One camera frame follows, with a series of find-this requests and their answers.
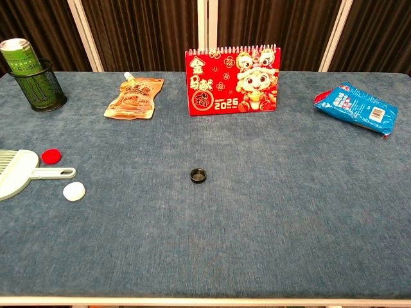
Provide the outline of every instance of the pen holder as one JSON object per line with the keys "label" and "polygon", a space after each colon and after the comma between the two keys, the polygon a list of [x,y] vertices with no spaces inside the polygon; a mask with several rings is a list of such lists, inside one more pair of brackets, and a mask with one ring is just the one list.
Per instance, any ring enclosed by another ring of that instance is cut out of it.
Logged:
{"label": "pen holder", "polygon": [[30,75],[16,75],[9,72],[19,84],[31,108],[37,112],[47,112],[63,106],[67,98],[58,84],[49,60],[40,59],[44,68]]}

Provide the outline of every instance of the blue snack bag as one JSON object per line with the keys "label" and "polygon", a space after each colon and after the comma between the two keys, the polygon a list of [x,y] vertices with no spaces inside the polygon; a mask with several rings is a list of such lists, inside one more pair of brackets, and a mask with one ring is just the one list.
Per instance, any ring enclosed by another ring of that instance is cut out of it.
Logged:
{"label": "blue snack bag", "polygon": [[394,129],[397,107],[344,82],[317,95],[314,105],[337,119],[363,126],[388,137]]}

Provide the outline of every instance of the black bottle cap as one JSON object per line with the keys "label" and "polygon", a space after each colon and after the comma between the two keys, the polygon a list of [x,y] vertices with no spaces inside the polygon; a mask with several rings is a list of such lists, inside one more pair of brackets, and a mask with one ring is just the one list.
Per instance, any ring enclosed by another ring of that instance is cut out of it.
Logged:
{"label": "black bottle cap", "polygon": [[193,181],[193,183],[199,184],[206,180],[207,173],[204,169],[196,168],[196,169],[191,170],[190,178],[191,178],[191,181]]}

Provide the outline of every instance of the brown curtain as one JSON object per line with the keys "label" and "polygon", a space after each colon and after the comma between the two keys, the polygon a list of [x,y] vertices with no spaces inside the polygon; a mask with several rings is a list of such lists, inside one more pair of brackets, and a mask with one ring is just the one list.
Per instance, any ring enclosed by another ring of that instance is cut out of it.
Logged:
{"label": "brown curtain", "polygon": [[[91,71],[66,0],[1,0],[0,41],[28,40],[39,58],[55,71]],[[0,56],[1,75],[9,68]]]}
{"label": "brown curtain", "polygon": [[281,69],[318,71],[341,0],[219,0],[218,45],[276,43]]}
{"label": "brown curtain", "polygon": [[411,1],[354,0],[329,71],[411,74]]}
{"label": "brown curtain", "polygon": [[184,71],[198,46],[195,0],[83,0],[105,71]]}

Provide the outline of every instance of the red bottle cap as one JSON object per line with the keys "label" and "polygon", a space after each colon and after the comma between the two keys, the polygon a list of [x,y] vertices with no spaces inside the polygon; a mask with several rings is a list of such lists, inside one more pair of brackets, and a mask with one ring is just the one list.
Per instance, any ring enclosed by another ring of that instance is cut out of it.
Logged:
{"label": "red bottle cap", "polygon": [[58,149],[48,149],[41,155],[41,159],[47,165],[56,164],[62,159],[62,154]]}

